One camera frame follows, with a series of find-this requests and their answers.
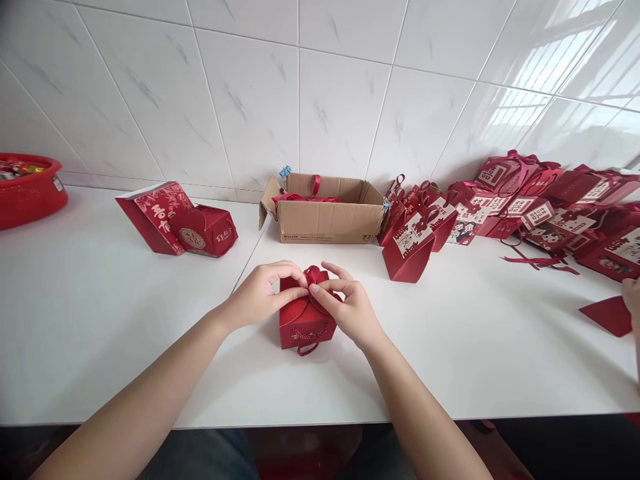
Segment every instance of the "white table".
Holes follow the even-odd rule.
[[[261,234],[257,205],[194,199],[231,212],[236,244],[161,255],[122,192],[68,190],[56,214],[0,231],[0,425],[86,420],[229,296]]]
[[[577,311],[619,292],[588,269],[576,277],[510,264],[500,259],[515,256],[510,248],[478,238],[434,254],[418,284],[396,283],[377,246],[283,245],[275,222],[260,238],[256,205],[214,201],[200,203],[230,210],[238,244],[222,259],[170,257],[148,249],[117,192],[69,190],[58,214],[0,232],[0,425],[85,420],[241,275],[280,259],[328,260],[358,278],[456,419],[640,411],[632,339]],[[274,315],[226,340],[177,427],[386,419],[364,356],[342,332],[299,357],[280,350]]]

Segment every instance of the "wall tile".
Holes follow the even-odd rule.
[[[367,180],[386,190],[399,173],[428,179],[473,88],[471,80],[394,67]]]
[[[79,11],[164,176],[233,188],[193,29]]]
[[[236,188],[264,190],[281,161],[298,166],[294,47],[197,30]]]
[[[0,57],[89,170],[161,180],[75,7],[12,0],[5,8]]]
[[[626,1],[567,79],[559,94],[640,110],[640,2]]]
[[[640,113],[554,98],[519,149],[564,167],[626,167],[640,153]]]
[[[190,25],[186,0],[74,0],[78,5],[104,8],[141,17]]]
[[[243,203],[260,203],[262,200],[263,192],[256,192],[250,190],[236,190],[238,195],[238,201]]]
[[[300,171],[363,178],[391,67],[300,50]]]
[[[518,145],[549,99],[548,95],[478,82],[431,180],[445,189],[454,181],[473,180],[489,156],[506,153]]]
[[[300,46],[391,63],[405,0],[300,0]]]
[[[68,170],[89,172],[2,61],[0,108],[0,151],[44,155]]]
[[[555,93],[621,0],[519,0],[480,80]]]
[[[514,2],[410,0],[395,64],[475,80]]]
[[[189,0],[196,27],[298,44],[296,0]]]
[[[58,178],[66,186],[74,185],[76,187],[91,187],[101,188],[100,182],[95,175],[88,173],[76,173],[76,172],[58,172]]]
[[[104,189],[124,191],[136,191],[162,183],[162,181],[108,177],[104,175],[97,176],[97,179]]]
[[[224,189],[217,187],[206,187],[204,185],[190,185],[181,183],[185,193],[192,198],[202,198],[208,200],[238,201],[234,189]]]

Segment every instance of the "hand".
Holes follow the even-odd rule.
[[[353,342],[365,350],[387,338],[375,316],[365,288],[344,269],[328,262],[322,266],[336,274],[340,280],[327,280],[318,285],[311,284],[309,291],[335,319],[335,322]],[[345,294],[345,301],[333,298],[327,290]]]
[[[631,319],[640,321],[640,281],[634,279],[622,280],[622,298],[625,300]]]
[[[293,277],[300,285],[280,293],[273,292],[273,283],[281,278]],[[274,314],[290,301],[304,297],[307,278],[294,262],[282,260],[268,265],[258,265],[240,284],[238,289],[211,313],[221,313],[229,332],[258,323]]]

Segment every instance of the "cardboard box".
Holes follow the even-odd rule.
[[[576,258],[585,267],[622,281],[640,275],[640,228],[631,226]]]
[[[115,198],[148,246],[156,253],[180,255],[185,249],[169,226],[178,211],[193,208],[178,182],[164,182]]]
[[[206,257],[222,257],[238,239],[231,214],[206,205],[177,212],[169,224],[185,250]]]
[[[286,192],[310,198],[315,185],[314,175],[290,173]],[[267,215],[280,224],[282,243],[371,243],[380,231],[385,217],[384,196],[368,181],[322,177],[318,197],[336,197],[340,203],[272,200],[281,194],[275,177],[260,200],[262,228]]]

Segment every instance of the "binder clip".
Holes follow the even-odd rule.
[[[276,166],[280,169],[280,176],[282,178],[286,178],[286,176],[291,173],[291,167],[288,165],[285,167],[282,162],[278,162]]]

